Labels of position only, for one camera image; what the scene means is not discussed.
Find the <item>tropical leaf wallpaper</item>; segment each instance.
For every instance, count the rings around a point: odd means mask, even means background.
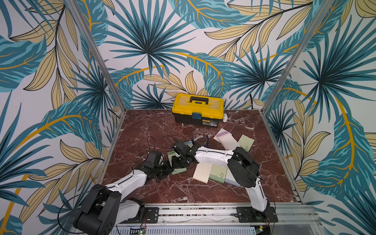
[[[376,234],[375,10],[334,1],[266,113],[328,234]]]
[[[322,1],[97,0],[86,20],[126,108],[170,109],[178,93],[261,108]]]
[[[82,4],[100,45],[106,11]],[[57,212],[100,179],[121,111],[64,1],[0,11],[0,234],[65,234]],[[62,209],[66,229],[82,201]]]

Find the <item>yellow leaf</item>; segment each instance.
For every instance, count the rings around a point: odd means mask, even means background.
[[[76,24],[73,21],[73,17],[70,14],[70,11],[68,9],[65,10],[65,21],[67,22],[67,27],[69,34],[71,35],[74,44],[76,45],[76,48],[78,50],[78,40],[77,40],[77,31],[76,31]]]
[[[102,174],[102,170],[103,170],[103,165],[101,165],[97,172],[95,173],[94,177],[93,177],[93,180],[96,180],[101,174]]]
[[[292,156],[288,155],[288,156],[285,157],[286,158],[286,164],[287,164],[288,172],[290,172],[290,174],[293,174],[293,168],[291,166],[290,157],[292,157]]]
[[[304,105],[303,105],[303,103],[299,99],[297,99],[297,100],[295,100],[295,107],[296,107],[296,110],[298,111],[298,114],[299,114],[299,117],[300,117],[300,121],[302,122],[302,125],[303,125],[304,121],[305,121],[305,113],[304,113],[305,108],[304,108]]]
[[[107,155],[108,155],[107,147],[103,147],[102,148],[102,156],[103,156],[103,158],[106,159]]]
[[[294,147],[296,148],[296,151],[298,152],[298,156],[300,159],[302,159],[302,142],[300,141],[300,138],[298,134],[295,131],[295,128],[293,128],[293,140],[294,140]]]
[[[230,49],[226,53],[226,57],[224,58],[224,60],[226,62],[232,63],[235,59],[235,53],[236,53],[236,43],[234,43],[234,45],[232,45],[232,47],[230,47]]]
[[[295,149],[292,147],[290,140],[288,140],[288,146],[290,148],[291,155],[293,156],[295,170],[299,171],[299,169],[300,169],[300,157],[298,156],[298,153],[295,151]]]
[[[233,38],[233,37],[243,35],[253,27],[254,25],[242,24],[242,25],[232,26],[232,27],[221,29],[221,30],[214,31],[214,32],[205,32],[205,34],[212,39],[228,39],[228,38]]]
[[[262,100],[259,100],[259,99],[253,99],[253,102],[259,106],[264,106],[264,102]]]
[[[308,176],[318,169],[319,161],[308,159],[302,166],[302,169],[300,170],[299,175],[300,176]]]
[[[154,74],[145,75],[144,80],[153,81],[153,82],[163,82],[165,84],[170,84],[170,82],[167,79],[162,78],[159,75],[154,75]]]
[[[341,26],[343,25],[343,23],[345,23],[347,17],[349,16],[350,9],[351,9],[351,6],[352,6],[352,1],[353,1],[353,0],[350,0],[350,1],[347,3],[345,9],[344,9],[343,12],[342,12],[342,15],[341,15]]]
[[[304,147],[303,158],[306,158],[314,154],[317,151],[318,147],[320,146],[321,141],[323,141],[324,138],[327,137],[328,135],[330,135],[329,132],[321,131],[321,132],[316,133],[314,136],[312,136],[312,138],[308,141],[308,144]]]
[[[285,24],[283,27],[281,33],[279,34],[278,38],[281,38],[291,32],[298,24],[300,24],[308,15],[309,11],[311,10],[312,5],[309,5],[302,10],[298,11],[293,15]]]
[[[114,113],[111,113],[112,120],[114,121],[114,126],[117,126],[117,116]]]
[[[63,78],[61,78],[61,85],[63,86],[64,95],[65,95],[64,103],[72,102],[74,98],[76,98],[75,92],[72,90],[72,88],[69,88],[70,85]]]
[[[73,79],[73,78],[76,78],[76,76],[74,75],[72,71],[72,66],[69,63],[68,59],[63,54],[63,52],[61,51],[59,46],[58,46],[58,55],[60,59],[60,65],[63,69],[65,76],[69,79],[69,81],[73,84],[74,87],[77,87],[77,81]]]
[[[45,0],[38,0],[40,3],[40,6],[38,7],[39,10],[44,14],[44,15],[49,15],[53,14],[56,11],[61,11],[64,7],[64,2],[61,0],[48,0],[48,3]],[[37,13],[35,9],[29,8],[31,12]]]
[[[46,21],[42,21],[41,26],[37,26],[34,29],[28,31],[27,33],[11,37],[9,39],[19,42],[19,41],[24,41],[28,40],[30,42],[36,43],[36,42],[41,42],[44,37],[46,38],[46,44],[49,46],[53,39],[55,38],[55,29],[57,25],[57,21],[55,20],[49,20],[48,21],[50,25],[53,27],[51,29],[51,26],[47,24]]]
[[[62,154],[71,161],[84,162],[89,160],[83,151],[79,148],[70,147],[60,140],[60,150]]]
[[[49,168],[44,169],[44,173],[47,176],[37,176],[34,174],[29,175],[29,178],[32,180],[46,180],[46,179],[51,179],[57,175],[60,175],[61,173],[65,172],[66,170],[75,168],[77,164],[73,165],[68,165],[65,163],[57,163],[53,166],[50,166]]]
[[[119,112],[119,111],[120,111],[120,107],[119,107],[119,106],[114,106],[114,107],[112,108],[112,111],[114,111],[114,112]]]
[[[56,79],[52,86],[51,100],[53,109],[57,109],[62,105],[61,90],[60,90],[60,73],[56,71]]]
[[[161,89],[166,88],[166,90],[180,90],[181,89],[180,87],[177,87],[171,84],[158,84],[156,85],[156,87],[161,88]]]
[[[364,135],[368,143],[370,143],[372,147],[376,147],[376,133],[364,133]]]
[[[281,4],[292,5],[291,0],[274,0],[274,2],[278,2],[278,1],[280,1]],[[294,5],[303,5],[303,4],[307,4],[307,3],[311,3],[311,2],[313,2],[313,0],[294,0]]]
[[[220,58],[221,60],[224,61],[224,59],[226,58],[226,54],[223,54],[223,55],[219,56],[218,58]]]
[[[111,0],[102,0],[102,2],[103,2],[103,4],[105,4],[105,5],[111,7],[112,9],[115,10],[114,4],[112,3]]]
[[[51,181],[48,181],[44,184],[45,188],[39,188],[36,190],[26,201],[26,203],[29,205],[24,206],[22,208],[21,214],[20,214],[20,220],[24,223],[30,215],[35,211],[37,206],[42,202],[42,200],[45,198],[45,196],[50,192],[50,190],[55,186],[58,179],[54,179]]]
[[[298,187],[298,190],[300,192],[305,192],[306,191],[307,185],[306,185],[306,183],[302,179],[295,181],[295,183],[296,183],[296,186]]]
[[[168,76],[165,67],[163,67],[162,70],[163,70],[163,74],[164,74],[164,76],[166,76],[166,78],[168,78],[174,84],[178,85],[178,87],[180,87],[182,90],[185,90],[184,87],[183,87],[182,81],[180,81],[180,79],[178,77],[176,77],[173,73],[170,73],[170,75]]]
[[[208,96],[209,93],[208,93],[208,91],[207,91],[205,88],[202,88],[202,89],[198,92],[197,95],[199,95],[199,96]]]
[[[182,93],[182,92],[166,92],[168,95],[172,96],[172,97],[176,97],[178,94]]]
[[[99,163],[98,159],[91,160],[90,165],[89,165],[88,169],[86,170],[85,177],[83,178],[83,181],[82,181],[82,184],[81,184],[79,190],[81,190],[82,187],[85,185],[85,182],[89,179],[91,173],[93,172],[94,168],[98,165],[98,163]]]
[[[36,91],[44,87],[52,77],[56,65],[56,50],[47,52],[46,57],[40,63],[33,80],[24,88],[27,91]]]
[[[305,134],[304,134],[304,141],[307,140],[308,138],[308,135],[311,133],[312,131],[312,128],[313,128],[313,114],[310,115],[312,113],[312,110],[315,108],[314,105],[312,105],[312,107],[309,109],[308,111],[308,114],[307,114],[307,120],[306,120],[306,127],[305,127]]]
[[[185,85],[187,86],[188,93],[195,95],[197,91],[197,85],[193,80],[193,71],[189,72],[185,77]]]
[[[68,42],[67,42],[67,38],[65,37],[64,31],[61,29],[61,27],[59,27],[58,29],[58,36],[59,36],[60,46],[63,49],[64,53],[74,63],[74,65],[78,67],[77,59],[74,56],[72,50],[70,49]]]
[[[301,137],[303,137],[304,133],[303,133],[302,122],[300,121],[296,113],[294,114],[293,119],[294,119],[294,123],[296,123],[295,127],[298,130],[298,133],[300,134]]]
[[[65,188],[65,185],[68,183],[68,180],[72,174],[72,170],[68,171],[67,173],[65,173],[59,180],[58,182],[55,184],[55,186],[53,187],[52,191],[51,191],[51,194],[50,196],[48,197],[47,199],[47,203],[46,204],[52,204],[53,201],[55,201],[55,199],[58,197],[59,195],[59,190],[60,191],[63,191],[63,189]]]
[[[239,6],[228,4],[230,8],[239,10],[240,14],[242,15],[254,15],[249,21],[258,21],[268,18],[271,15],[274,15],[280,12],[278,7],[273,7],[271,9],[271,13],[269,14],[269,5],[262,5],[261,6],[261,13],[260,13],[260,6]]]
[[[83,178],[83,176],[85,175],[85,171],[88,168],[89,164],[90,164],[90,161],[85,162],[82,166],[80,166],[76,170],[76,172],[73,174],[73,177],[72,177],[71,181],[69,182],[68,187],[65,190],[64,194],[71,191],[73,188],[76,187],[78,182],[80,182],[81,179]]]
[[[241,43],[240,53],[239,53],[240,58],[243,58],[246,55],[246,53],[248,53],[251,50],[251,46],[253,46],[255,44],[257,33],[258,33],[260,26],[261,26],[261,24],[259,24],[255,28],[253,28],[251,30],[251,32],[248,34],[248,36],[246,36],[246,38]]]
[[[257,51],[259,51],[261,48],[265,46],[266,41],[268,41],[270,32],[276,26],[279,19],[281,19],[281,16],[282,14],[276,15],[272,19],[268,20],[268,22],[262,27],[260,35],[259,35],[260,48]]]
[[[240,109],[246,109],[249,106],[251,106],[251,99],[248,99],[247,102]]]
[[[95,148],[92,142],[85,142],[85,149],[92,158],[100,158],[99,151]]]
[[[234,42],[236,43],[239,40],[239,38],[235,38],[231,42],[226,42],[221,45],[216,46],[211,52],[209,52],[208,55],[218,57],[220,54],[222,54],[227,48],[229,48]]]
[[[374,0],[356,0],[355,8],[360,17],[368,18],[376,16],[376,4]]]

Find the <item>blue palm leaf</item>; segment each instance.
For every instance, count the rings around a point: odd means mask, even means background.
[[[16,117],[14,118],[12,124],[6,130],[4,125],[5,116],[7,113],[9,101],[11,98],[11,93],[8,96],[8,99],[5,102],[4,109],[0,115],[0,130],[4,131],[3,138],[0,140],[0,198],[5,200],[9,200],[14,203],[18,203],[24,206],[28,206],[27,203],[15,193],[7,190],[11,188],[40,188],[44,187],[43,184],[31,180],[24,180],[24,181],[13,181],[9,183],[9,180],[23,174],[39,174],[45,176],[46,174],[39,169],[29,169],[32,165],[44,161],[48,158],[52,157],[42,157],[37,160],[33,160],[27,163],[24,161],[33,156],[34,154],[38,153],[42,149],[46,148],[47,146],[41,146],[34,150],[31,150],[27,153],[24,153],[27,149],[29,149],[33,144],[40,141],[41,138],[35,138],[32,141],[25,144],[23,147],[18,148],[24,138],[28,134],[35,129],[35,125],[26,129],[21,134],[16,136],[16,138],[11,141],[15,128],[18,124],[18,119],[20,117],[21,106],[18,110]]]
[[[249,63],[245,62],[235,54],[236,58],[238,58],[242,65],[232,64],[234,66],[234,77],[231,79],[230,84],[235,92],[232,93],[230,97],[234,94],[238,94],[237,99],[239,99],[243,95],[248,97],[252,94],[252,97],[261,99],[265,85],[268,85],[269,87],[273,86],[287,64],[286,58],[288,55],[280,59],[279,54],[277,54],[271,60],[269,48],[265,62],[263,60],[258,62],[252,47],[250,52],[251,56],[244,51]]]
[[[167,24],[170,22],[175,12],[165,16],[167,0],[164,0],[161,6],[159,6],[159,1],[148,0],[147,11],[145,11],[143,1],[139,0],[139,13],[131,0],[129,1],[129,9],[126,9],[118,0],[116,0],[116,2],[119,4],[126,18],[122,17],[112,8],[109,9],[123,25],[120,26],[108,20],[105,22],[119,31],[118,33],[107,32],[107,34],[119,39],[121,42],[106,41],[105,43],[121,45],[126,49],[111,50],[112,52],[123,53],[115,58],[143,55],[147,57],[150,74],[152,74],[153,68],[156,67],[159,74],[163,76],[161,65],[166,68],[167,74],[170,73],[169,67],[172,67],[178,71],[174,64],[183,64],[175,58],[181,60],[185,60],[185,58],[177,53],[189,52],[183,49],[177,49],[176,47],[186,43],[189,40],[177,40],[190,33],[185,32],[179,34],[181,30],[189,24],[189,22],[183,23],[183,19],[180,19],[175,24],[168,27]],[[155,2],[155,8],[154,15],[152,16],[151,9],[153,2]]]
[[[293,112],[293,109],[286,110],[286,104],[287,103],[285,103],[283,109],[282,105],[279,105],[276,110],[270,110],[266,115],[266,119],[271,127],[273,135],[276,137],[279,147],[284,153],[289,152],[289,147],[285,137],[287,134],[284,131],[296,125],[295,123],[289,124],[289,121],[293,118],[295,113]]]
[[[153,93],[150,92],[150,84],[146,87],[146,91],[142,90],[138,85],[138,89],[141,93],[134,91],[137,95],[134,95],[135,103],[132,103],[134,108],[138,109],[171,109],[173,103],[165,103],[162,101],[165,89],[158,94],[157,87],[153,85]]]
[[[45,8],[41,5],[40,1],[18,0],[18,3],[23,7],[23,9],[20,8],[20,6],[17,4],[17,1],[8,0],[8,2],[16,10],[19,16],[21,16],[22,19],[24,19],[24,21],[28,23],[28,25],[31,28],[34,28],[34,27],[30,24],[30,20],[26,19],[26,16],[24,15],[25,12],[27,12],[29,16],[31,16],[35,20],[35,22],[37,22],[39,26],[42,27],[42,25],[40,24],[40,21],[35,17],[35,15],[32,12],[32,11],[35,11],[39,15],[39,17],[41,17],[51,28],[53,28],[45,16],[45,15],[50,15],[50,14],[47,13]],[[55,12],[58,12],[48,0],[44,0],[44,2],[46,2],[47,5],[49,5]],[[10,17],[8,9],[9,7],[6,6],[5,0],[0,0],[0,11],[3,14],[4,20],[8,29],[8,37],[10,37],[12,35],[12,22],[11,22],[11,17]]]
[[[365,27],[360,27],[362,20],[349,32],[351,26],[351,16],[345,30],[341,30],[341,24],[335,37],[329,46],[328,35],[325,35],[324,53],[321,51],[320,44],[316,44],[317,56],[308,52],[311,56],[313,66],[304,61],[307,69],[300,68],[306,75],[316,81],[314,87],[307,96],[302,100],[309,101],[306,112],[311,108],[314,101],[317,105],[314,107],[312,114],[319,108],[320,120],[322,118],[323,108],[326,108],[328,119],[331,118],[331,106],[338,115],[336,99],[338,99],[345,110],[350,113],[350,108],[343,95],[351,96],[357,99],[370,100],[358,95],[348,88],[365,89],[376,91],[375,88],[354,84],[353,82],[375,81],[376,77],[371,73],[376,69],[364,69],[363,66],[376,61],[376,58],[367,57],[376,51],[376,29],[372,27],[375,19],[371,20]]]
[[[108,114],[111,112],[109,111],[111,110],[109,107],[112,107],[114,103],[110,98],[108,85],[95,60],[92,60],[90,64],[90,69],[83,64],[83,66],[86,68],[86,71],[80,68],[80,70],[84,74],[86,74],[85,76],[72,70],[73,73],[79,78],[72,79],[87,87],[70,88],[78,91],[84,91],[84,93],[77,96],[74,101],[81,100],[83,102],[86,102],[86,104],[91,107],[91,112],[93,113],[93,115],[97,117],[100,116],[102,119],[102,124],[105,125],[104,120],[108,122]]]

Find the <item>marble table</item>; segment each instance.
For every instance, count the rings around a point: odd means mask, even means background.
[[[236,140],[242,134],[255,140],[250,156],[261,168],[261,181],[266,196],[271,202],[295,201],[290,183],[282,168],[275,148],[270,140],[264,122],[258,110],[225,111],[229,120],[221,123],[221,127],[231,132]],[[167,135],[187,141],[195,139],[205,144],[209,135],[209,148],[223,149],[213,139],[219,128],[192,126],[176,123],[170,110],[128,110],[122,125],[122,131],[112,153],[102,184],[116,181],[131,172],[132,167],[139,165],[149,150],[147,137],[155,140],[155,150],[164,154],[171,151],[171,143]],[[151,148],[154,141],[150,138]],[[249,202],[244,188],[209,180],[207,184],[192,178],[195,166],[187,171],[170,175],[159,183],[153,179],[148,184],[136,189],[129,197],[146,203],[198,203],[198,202]]]

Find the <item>black cable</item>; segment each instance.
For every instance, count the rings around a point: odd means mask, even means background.
[[[153,137],[151,137],[151,136],[148,136],[148,137],[147,137],[147,145],[149,146],[149,151],[150,151],[149,138],[152,138],[152,139],[154,140],[154,149],[153,149],[153,150],[155,150],[155,139],[154,139]]]
[[[116,230],[118,231],[118,234],[121,235],[120,232],[119,232],[119,229],[117,228],[117,225],[116,225]]]
[[[168,141],[171,143],[171,144],[173,144],[172,142],[171,142],[171,140],[168,138],[168,137],[171,137],[171,138],[173,138],[174,139],[174,141],[176,142],[176,139],[174,138],[174,137],[172,137],[171,135],[166,135],[167,136],[167,139],[168,139]]]
[[[274,215],[273,229],[271,230],[270,235],[273,233],[273,231],[274,231],[274,226],[276,225],[276,221],[275,221],[275,217],[277,217],[277,212],[276,212],[276,202],[274,202],[274,213],[275,213],[275,215]]]
[[[64,230],[65,232],[67,232],[67,233],[71,233],[71,234],[84,234],[84,232],[70,232],[70,231],[66,230],[65,228],[63,228],[63,226],[61,225],[60,220],[59,220],[59,215],[60,215],[60,211],[61,211],[61,209],[63,209],[63,206],[65,206],[65,204],[67,204],[68,201],[72,200],[72,199],[75,198],[75,197],[78,197],[78,196],[83,195],[83,194],[85,194],[85,193],[89,193],[89,192],[93,192],[93,191],[97,191],[97,190],[108,189],[108,188],[98,188],[98,189],[90,190],[90,191],[87,191],[87,192],[84,192],[84,193],[80,193],[80,194],[77,194],[77,195],[74,196],[74,197],[71,197],[71,198],[70,198],[69,200],[67,200],[66,202],[64,202],[63,205],[60,207],[59,212],[58,212],[58,224],[59,224],[60,228],[61,228],[62,230]]]

